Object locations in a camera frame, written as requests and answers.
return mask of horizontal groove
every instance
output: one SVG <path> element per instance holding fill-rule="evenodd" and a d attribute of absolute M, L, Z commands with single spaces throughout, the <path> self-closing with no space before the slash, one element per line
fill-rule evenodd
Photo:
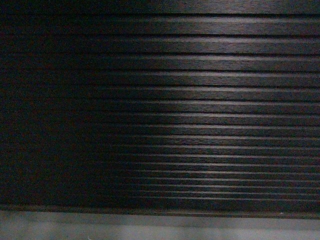
<path fill-rule="evenodd" d="M 223 101 L 223 100 L 170 100 L 170 99 L 86 99 L 19 96 L 16 92 L 5 93 L 8 99 L 2 101 L 4 111 L 57 111 L 68 112 L 81 109 L 91 112 L 128 113 L 208 113 L 208 114 L 272 114 L 272 115 L 318 115 L 320 102 L 310 101 Z"/>
<path fill-rule="evenodd" d="M 1 69 L 58 70 L 233 70 L 320 72 L 320 57 L 106 55 L 106 54 L 5 54 Z"/>
<path fill-rule="evenodd" d="M 305 22 L 318 22 L 320 21 L 319 14 L 183 14 L 183 13 L 163 13 L 163 14 L 90 14 L 90 15 L 82 15 L 82 14 L 0 14 L 2 18 L 16 17 L 16 18 L 27 18 L 27 17 L 38 17 L 38 19 L 63 19 L 63 20 L 77 20 L 84 19 L 88 22 L 90 20 L 138 20 L 138 21 L 150 21 L 150 20 L 182 20 L 182 21 L 194 21 L 194 20 L 203 20 L 203 21 L 223 21 L 228 22 L 228 20 L 238 20 L 240 22 L 259 22 L 255 21 L 259 19 L 263 22 L 277 23 L 277 22 L 289 22 L 289 23 L 303 23 Z"/>
<path fill-rule="evenodd" d="M 283 150 L 289 150 L 289 149 L 295 149 L 295 150 L 320 150 L 320 147 L 281 147 L 281 146 L 277 146 L 277 147 L 267 147 L 267 146 L 228 146 L 228 145 L 224 145 L 224 146 L 215 146 L 215 145 L 184 145 L 184 146 L 180 146 L 180 145 L 156 145 L 156 144 L 152 144 L 147 145 L 147 144 L 112 144 L 115 147 L 152 147 L 152 148 L 174 148 L 174 147 L 179 147 L 179 148 L 213 148 L 213 149 L 283 149 Z"/>
<path fill-rule="evenodd" d="M 253 146 L 253 147 L 319 147 L 319 137 L 268 137 L 221 135 L 143 135 L 94 132 L 16 132 L 3 131 L 2 143 L 12 144 L 139 144 L 139 145 L 195 145 L 195 146 Z"/>
<path fill-rule="evenodd" d="M 3 136 L 38 133 L 55 134 L 136 134 L 136 135 L 196 135 L 196 136 L 238 136 L 238 137 L 320 137 L 316 126 L 248 126 L 209 124 L 143 124 L 143 123 L 81 123 L 68 122 L 44 124 L 41 121 L 8 122 L 2 125 Z"/>
<path fill-rule="evenodd" d="M 275 196 L 319 196 L 319 194 L 312 194 L 312 193 L 279 193 L 279 192 L 234 192 L 234 191 L 179 191 L 179 190 L 121 190 L 121 189 L 115 189 L 115 192 L 122 192 L 124 194 L 126 193 L 170 193 L 170 194 L 223 194 L 223 195 L 275 195 Z"/>
<path fill-rule="evenodd" d="M 158 156 L 158 157 L 197 157 L 197 158 L 269 158 L 269 159 L 314 159 L 317 160 L 316 156 L 260 156 L 260 155 L 237 155 L 237 154 L 148 154 L 148 153 L 117 153 L 119 156 Z"/>
<path fill-rule="evenodd" d="M 116 172 L 119 171 L 128 171 L 129 172 L 146 172 L 147 174 L 150 174 L 152 172 L 157 173 L 181 173 L 181 175 L 185 174 L 195 174 L 195 173 L 203 173 L 203 174 L 212 174 L 217 173 L 217 175 L 224 174 L 225 172 L 228 173 L 247 173 L 250 172 L 252 174 L 264 174 L 264 173 L 272 173 L 272 174 L 278 174 L 280 175 L 291 175 L 297 174 L 297 175 L 316 175 L 320 174 L 320 166 L 293 166 L 288 165 L 286 166 L 277 166 L 272 164 L 231 164 L 231 163 L 212 163 L 212 164 L 201 164 L 201 163 L 179 163 L 172 164 L 173 160 L 167 164 L 167 162 L 160 162 L 159 164 L 152 163 L 152 162 L 143 162 L 145 161 L 142 159 L 139 162 L 132 161 L 128 162 L 127 159 L 121 159 L 119 158 L 118 161 L 115 162 L 112 161 L 109 162 L 89 162 L 88 166 L 100 166 L 104 169 L 109 170 L 115 170 Z"/>
<path fill-rule="evenodd" d="M 311 57 L 319 37 L 4 35 L 0 53 Z"/>
<path fill-rule="evenodd" d="M 83 39 L 83 40 L 110 40 L 110 41 L 174 41 L 174 42 L 232 42 L 236 41 L 241 43 L 241 41 L 245 41 L 248 43 L 314 43 L 320 40 L 320 35 L 239 35 L 239 34 L 148 34 L 148 33 L 131 33 L 131 34 L 82 34 L 82 33 L 52 33 L 52 34 L 32 34 L 32 33 L 21 33 L 21 34 L 4 34 L 4 39 Z"/>
<path fill-rule="evenodd" d="M 319 53 L 260 53 L 260 52 L 254 52 L 254 53 L 216 53 L 215 51 L 211 52 L 197 52 L 197 51 L 187 51 L 187 52 L 176 52 L 176 51 L 170 51 L 170 53 L 168 53 L 169 51 L 166 50 L 166 52 L 161 52 L 161 51 L 137 51 L 137 52 L 127 52 L 127 51 L 116 51 L 116 53 L 112 52 L 108 52 L 108 51 L 29 51 L 29 50 L 23 50 L 23 51 L 1 51 L 0 49 L 0 54 L 4 55 L 4 54 L 34 54 L 34 55 L 40 55 L 40 54 L 46 54 L 46 55 L 66 55 L 66 54 L 79 54 L 79 55 L 109 55 L 112 57 L 173 57 L 173 56 L 177 56 L 177 57 L 202 57 L 202 56 L 209 56 L 212 55 L 214 57 L 235 57 L 235 58 L 240 58 L 240 57 L 252 57 L 252 58 L 300 58 L 300 59 L 312 59 L 314 58 L 314 60 L 316 60 L 317 58 L 320 57 L 320 51 Z M 305 71 L 306 73 L 318 73 L 318 70 L 314 70 L 314 71 Z"/>
<path fill-rule="evenodd" d="M 129 112 L 54 112 L 6 111 L 0 122 L 78 123 L 78 124 L 199 124 L 243 126 L 319 127 L 318 115 L 222 114 L 222 113 L 129 113 Z"/>
<path fill-rule="evenodd" d="M 123 186 L 124 188 L 134 186 L 134 188 L 141 187 L 180 187 L 180 188 L 221 188 L 221 189 L 293 189 L 293 190 L 320 190 L 320 187 L 293 187 L 293 186 L 239 186 L 239 185 L 205 185 L 205 184 L 143 184 L 143 183 L 119 183 L 116 186 Z"/>
<path fill-rule="evenodd" d="M 190 163 L 190 162 L 134 162 L 134 161 L 108 161 L 108 164 L 119 165 L 166 165 L 166 166 L 212 166 L 212 167 L 277 167 L 277 168 L 320 168 L 320 165 L 304 165 L 304 164 L 245 164 L 245 163 Z"/>
<path fill-rule="evenodd" d="M 195 170 L 132 170 L 132 169 L 116 169 L 117 172 L 137 172 L 137 173 L 174 173 L 174 174 L 234 174 L 234 175 L 309 175 L 309 176 L 317 176 L 320 175 L 320 172 L 263 172 L 263 171 L 195 171 Z"/>
<path fill-rule="evenodd" d="M 123 197 L 124 195 L 113 195 L 113 197 Z M 284 202 L 320 202 L 319 199 L 274 199 L 274 198 L 232 198 L 232 197 L 183 197 L 183 196 L 140 196 L 140 195 L 125 195 L 131 199 L 179 199 L 179 200 L 238 200 L 238 201 L 284 201 Z"/>
<path fill-rule="evenodd" d="M 41 17 L 41 16 L 68 16 L 68 17 L 75 17 L 75 16 L 81 16 L 81 17 L 251 17 L 251 18 L 289 18 L 289 19 L 296 19 L 296 18 L 305 18 L 305 19 L 314 19 L 316 17 L 319 17 L 319 14 L 317 13 L 201 13 L 201 12 L 195 12 L 195 13 L 182 13 L 182 12 L 126 12 L 126 13 L 120 13 L 120 12 L 105 12 L 105 13 L 93 13 L 93 12 L 64 12 L 64 13 L 31 13 L 31 12 L 20 12 L 20 13 L 1 13 L 1 16 L 29 16 L 29 17 Z"/>
<path fill-rule="evenodd" d="M 5 84 L 102 85 L 102 86 L 248 86 L 320 87 L 318 73 L 266 73 L 204 70 L 0 70 Z"/>
<path fill-rule="evenodd" d="M 159 2 L 124 2 L 110 0 L 100 2 L 99 4 L 88 2 L 88 4 L 74 4 L 64 2 L 61 5 L 43 5 L 43 4 L 7 4 L 3 6 L 1 14 L 3 15 L 81 15 L 81 16 L 260 16 L 269 17 L 275 15 L 286 17 L 309 17 L 317 16 L 320 11 L 317 0 L 293 0 L 287 2 L 261 2 L 252 0 L 250 4 L 245 2 L 235 2 L 233 0 L 208 0 L 208 1 L 190 1 L 186 4 L 183 0 L 172 3 L 169 0 L 160 0 Z"/>
<path fill-rule="evenodd" d="M 262 183 L 272 183 L 272 182 L 284 182 L 284 183 L 318 183 L 318 180 L 295 180 L 295 179 L 241 179 L 241 178 L 209 178 L 209 177 L 121 177 L 122 179 L 141 179 L 141 180 L 192 180 L 192 181 L 237 181 L 237 182 L 262 182 Z"/>
<path fill-rule="evenodd" d="M 127 103 L 141 104 L 148 103 L 228 103 L 235 105 L 237 101 L 240 105 L 246 102 L 277 102 L 279 104 L 315 104 L 320 102 L 320 88 L 266 88 L 266 87 L 216 87 L 216 86 L 62 86 L 62 85 L 42 85 L 42 86 L 16 86 L 7 85 L 2 87 L 2 95 L 11 100 L 28 101 L 38 100 L 49 104 L 55 100 L 75 99 L 82 101 L 117 101 L 115 104 Z M 174 105 L 170 107 L 174 112 L 177 109 Z M 139 107 L 130 108 L 124 105 L 124 109 L 132 111 Z"/>
<path fill-rule="evenodd" d="M 320 18 L 210 16 L 5 16 L 5 34 L 187 34 L 320 36 Z"/>

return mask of gray floor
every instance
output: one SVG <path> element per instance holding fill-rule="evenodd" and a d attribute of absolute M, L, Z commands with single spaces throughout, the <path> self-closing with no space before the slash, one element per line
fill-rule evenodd
<path fill-rule="evenodd" d="M 0 211 L 0 240 L 320 240 L 320 220 Z"/>

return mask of dark wooden panel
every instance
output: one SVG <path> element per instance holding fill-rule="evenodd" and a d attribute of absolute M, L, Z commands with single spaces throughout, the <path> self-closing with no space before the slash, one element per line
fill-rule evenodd
<path fill-rule="evenodd" d="M 33 132 L 0 137 L 1 142 L 90 145 L 99 143 L 136 145 L 215 145 L 215 146 L 265 146 L 265 147 L 318 147 L 316 137 L 256 137 L 211 135 L 129 135 L 81 132 Z"/>
<path fill-rule="evenodd" d="M 254 136 L 254 137 L 320 137 L 319 126 L 245 126 L 203 124 L 112 124 L 77 122 L 24 122 L 8 121 L 1 126 L 2 136 L 12 138 L 35 133 L 72 136 L 93 133 L 135 135 L 197 135 L 197 136 Z"/>
<path fill-rule="evenodd" d="M 161 187 L 166 187 L 169 191 L 186 191 L 186 192 L 220 192 L 220 193 L 245 193 L 245 194 L 296 194 L 296 195 L 304 195 L 310 194 L 311 196 L 314 194 L 319 194 L 320 189 L 315 187 L 288 187 L 288 186 L 279 186 L 279 187 L 271 187 L 271 186 L 236 186 L 236 185 L 170 185 L 170 184 L 123 184 L 123 183 L 115 183 L 112 184 L 114 189 L 127 189 L 127 190 L 141 190 L 141 191 L 157 191 Z"/>
<path fill-rule="evenodd" d="M 2 15 L 1 34 L 319 36 L 320 17 Z"/>
<path fill-rule="evenodd" d="M 320 54 L 320 38 L 5 35 L 4 53 Z"/>
<path fill-rule="evenodd" d="M 100 86 L 320 87 L 320 73 L 0 69 L 2 84 Z"/>
<path fill-rule="evenodd" d="M 320 89 L 240 87 L 108 87 L 108 86 L 5 86 L 1 95 L 54 102 L 52 98 L 117 100 L 238 100 L 238 101 L 320 101 Z"/>
<path fill-rule="evenodd" d="M 208 124 L 250 126 L 320 126 L 319 115 L 269 115 L 223 113 L 127 113 L 100 111 L 5 111 L 0 122 Z"/>
<path fill-rule="evenodd" d="M 47 98 L 4 100 L 6 110 L 52 110 L 111 111 L 111 112 L 158 112 L 158 113 L 234 113 L 234 114 L 320 114 L 316 102 L 256 102 L 256 101 L 210 101 L 210 100 L 105 100 Z"/>
<path fill-rule="evenodd" d="M 320 57 L 6 54 L 3 69 L 229 70 L 319 72 Z"/>
<path fill-rule="evenodd" d="M 315 156 L 262 156 L 262 155 L 214 155 L 214 154 L 139 154 L 139 153 L 112 153 L 112 152 L 85 152 L 85 151 L 6 151 L 3 153 L 6 159 L 16 164 L 23 163 L 50 163 L 56 162 L 61 164 L 90 164 L 90 163 L 176 163 L 176 164 L 253 164 L 253 165 L 283 165 L 292 166 L 317 166 L 318 158 Z M 163 182 L 153 182 L 153 184 L 164 184 Z"/>
<path fill-rule="evenodd" d="M 55 4 L 7 3 L 2 14 L 319 14 L 317 0 L 159 0 L 99 2 L 67 0 Z"/>
<path fill-rule="evenodd" d="M 290 193 L 240 193 L 240 192 L 201 192 L 201 191 L 151 191 L 151 190 L 121 190 L 121 189 L 112 189 L 111 194 L 115 196 L 124 195 L 124 196 L 139 196 L 151 197 L 151 198 L 207 198 L 207 199 L 248 199 L 254 198 L 255 200 L 265 200 L 265 199 L 274 199 L 274 200 L 299 200 L 299 201 L 310 201 L 310 202 L 319 202 L 315 199 L 317 194 L 290 194 Z"/>
<path fill-rule="evenodd" d="M 192 197 L 143 197 L 143 196 L 124 196 L 123 194 L 91 194 L 89 197 L 86 194 L 73 194 L 70 196 L 69 192 L 61 192 L 58 190 L 54 191 L 54 195 L 49 192 L 41 192 L 40 187 L 34 190 L 34 194 L 30 192 L 22 193 L 21 195 L 12 194 L 11 192 L 6 192 L 3 195 L 3 202 L 6 204 L 23 203 L 24 205 L 34 206 L 37 203 L 42 205 L 47 203 L 49 206 L 75 206 L 78 208 L 106 208 L 106 202 L 108 201 L 108 207 L 112 209 L 131 209 L 136 211 L 141 211 L 144 213 L 152 214 L 155 211 L 157 214 L 166 213 L 166 209 L 171 211 L 177 211 L 179 213 L 180 209 L 193 209 L 194 211 L 207 211 L 210 209 L 214 211 L 219 209 L 221 211 L 248 211 L 252 213 L 252 216 L 259 216 L 261 213 L 259 211 L 268 211 L 269 206 L 273 206 L 275 211 L 281 212 L 300 212 L 310 213 L 314 209 L 318 210 L 319 204 L 317 201 L 308 200 L 291 200 L 291 199 L 272 199 L 272 198 L 192 198 Z M 148 212 L 150 209 L 150 204 L 157 206 L 161 210 L 153 210 Z M 292 215 L 291 218 L 297 218 L 297 215 Z"/>
<path fill-rule="evenodd" d="M 22 162 L 4 164 L 1 166 L 0 171 L 1 179 L 3 178 L 16 178 L 19 175 L 30 175 L 30 177 L 34 177 L 39 173 L 48 174 L 50 173 L 50 169 L 36 169 L 35 167 L 51 167 L 54 165 L 54 162 L 28 162 L 25 163 L 25 166 L 22 166 Z M 4 171 L 4 168 L 12 169 L 16 168 L 15 173 L 9 174 Z M 116 168 L 113 169 L 108 167 L 108 165 L 104 162 L 93 162 L 93 163 L 61 163 L 59 166 L 53 167 L 52 169 L 62 171 L 59 174 L 70 174 L 70 177 L 76 177 L 76 173 L 83 174 L 83 177 L 87 178 L 89 176 L 98 178 L 100 181 L 104 182 L 109 177 L 160 177 L 160 178 L 200 178 L 200 179 L 242 179 L 242 180 L 259 180 L 263 178 L 264 180 L 300 180 L 301 181 L 309 181 L 316 182 L 319 179 L 319 169 L 315 172 L 267 172 L 267 171 L 242 171 L 242 170 L 151 170 L 151 169 L 125 169 Z"/>
<path fill-rule="evenodd" d="M 279 180 L 279 179 L 225 179 L 225 178 L 191 178 L 191 177 L 123 177 L 122 184 L 177 184 L 177 185 L 218 185 L 218 186 L 254 186 L 254 187 L 287 187 L 287 188 L 318 188 L 319 182 L 311 180 Z"/>
<path fill-rule="evenodd" d="M 320 155 L 317 147 L 258 147 L 258 146 L 214 146 L 214 145 L 129 145 L 110 143 L 0 143 L 9 152 L 64 152 L 126 153 L 126 154 L 184 154 L 184 155 L 245 155 L 245 156 L 309 156 Z"/>

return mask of ribbed surface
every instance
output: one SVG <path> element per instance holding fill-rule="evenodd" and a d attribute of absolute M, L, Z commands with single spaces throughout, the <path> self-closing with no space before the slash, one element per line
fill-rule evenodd
<path fill-rule="evenodd" d="M 240 2 L 4 7 L 0 204 L 318 214 L 320 5 Z"/>

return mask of wooden slat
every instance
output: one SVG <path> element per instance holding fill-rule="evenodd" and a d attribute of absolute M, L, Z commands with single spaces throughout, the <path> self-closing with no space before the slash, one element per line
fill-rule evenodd
<path fill-rule="evenodd" d="M 6 3 L 2 14 L 319 14 L 317 0 L 292 0 L 290 4 L 283 0 L 159 0 L 147 1 L 99 1 L 70 2 L 59 1 L 56 4 L 36 2 Z"/>
<path fill-rule="evenodd" d="M 5 35 L 4 53 L 320 54 L 320 38 Z"/>
<path fill-rule="evenodd" d="M 320 57 L 6 54 L 3 69 L 216 70 L 320 72 Z"/>
<path fill-rule="evenodd" d="M 184 154 L 184 155 L 244 155 L 244 156 L 310 156 L 320 155 L 318 147 L 259 147 L 259 146 L 214 146 L 214 145 L 140 145 L 140 144 L 81 144 L 72 143 L 0 143 L 9 152 L 39 152 L 48 154 L 57 149 L 65 152 L 106 152 L 126 154 Z"/>
<path fill-rule="evenodd" d="M 61 163 L 63 165 L 78 164 L 87 165 L 92 163 L 176 163 L 176 164 L 251 164 L 251 165 L 288 165 L 288 166 L 317 166 L 319 158 L 316 156 L 262 156 L 262 155 L 213 155 L 213 154 L 139 154 L 139 153 L 112 153 L 112 152 L 88 152 L 62 150 L 58 146 L 57 151 L 6 151 L 3 156 L 10 160 L 7 163 L 24 164 Z"/>
<path fill-rule="evenodd" d="M 270 186 L 236 186 L 236 185 L 170 185 L 170 184 L 123 184 L 115 183 L 112 185 L 114 189 L 128 189 L 142 191 L 157 191 L 161 187 L 165 187 L 169 191 L 200 191 L 200 192 L 232 192 L 232 193 L 270 193 L 270 194 L 320 194 L 320 189 L 315 187 L 270 187 Z"/>
<path fill-rule="evenodd" d="M 268 115 L 223 113 L 127 113 L 99 111 L 6 111 L 0 122 L 114 123 L 114 124 L 208 124 L 250 126 L 320 126 L 319 115 Z"/>
<path fill-rule="evenodd" d="M 320 87 L 320 73 L 0 69 L 1 84 L 100 86 Z"/>
<path fill-rule="evenodd" d="M 142 145 L 216 145 L 216 146 L 266 146 L 266 147 L 318 147 L 320 138 L 315 137 L 249 137 L 249 136 L 201 136 L 201 135 L 129 135 L 81 132 L 36 132 L 32 134 L 0 137 L 9 143 L 65 143 L 65 144 L 142 144 Z"/>
<path fill-rule="evenodd" d="M 319 36 L 320 18 L 2 15 L 1 34 Z"/>
<path fill-rule="evenodd" d="M 116 99 L 116 100 L 237 100 L 320 101 L 320 89 L 245 87 L 108 87 L 108 86 L 5 86 L 2 96 L 11 99 Z"/>
<path fill-rule="evenodd" d="M 319 126 L 245 126 L 245 125 L 206 125 L 206 124 L 121 124 L 98 122 L 24 122 L 10 121 L 1 126 L 2 136 L 12 139 L 14 136 L 35 133 L 56 133 L 63 136 L 96 133 L 136 134 L 136 135 L 197 135 L 197 136 L 247 136 L 247 137 L 320 137 Z"/>
<path fill-rule="evenodd" d="M 141 113 L 320 114 L 320 103 L 318 102 L 47 98 L 45 101 L 39 101 L 39 99 L 4 100 L 1 108 L 3 110 L 26 111 L 72 111 L 74 109 L 81 109 L 83 111 Z"/>

